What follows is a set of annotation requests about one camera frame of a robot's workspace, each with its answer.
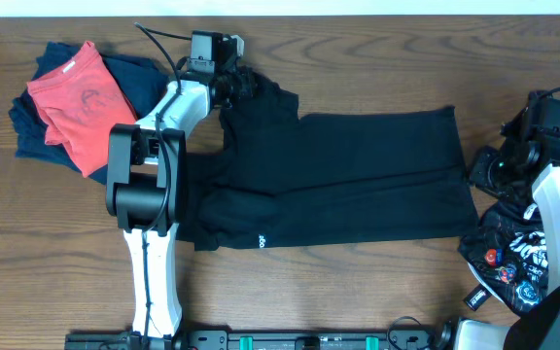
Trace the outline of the plain black t-shirt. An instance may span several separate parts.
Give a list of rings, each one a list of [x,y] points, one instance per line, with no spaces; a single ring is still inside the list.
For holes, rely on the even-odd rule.
[[[180,240],[214,251],[477,232],[453,107],[300,116],[294,93],[256,81],[220,113],[222,149],[188,157]]]

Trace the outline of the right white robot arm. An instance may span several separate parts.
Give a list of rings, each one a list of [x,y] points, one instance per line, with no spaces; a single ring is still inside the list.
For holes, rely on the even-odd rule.
[[[560,349],[560,99],[530,93],[501,134],[503,145],[480,149],[469,172],[497,202],[459,251],[479,282],[467,306],[494,296],[518,319],[510,327],[461,320],[451,346]]]

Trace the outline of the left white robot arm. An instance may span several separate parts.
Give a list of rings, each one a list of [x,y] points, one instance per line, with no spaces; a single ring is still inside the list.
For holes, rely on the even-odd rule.
[[[191,52],[170,63],[174,78],[157,105],[110,131],[106,208],[117,219],[132,262],[135,313],[123,343],[170,349],[182,319],[175,241],[186,211],[186,141],[217,107],[250,98],[255,82],[239,63],[241,37],[196,30]]]

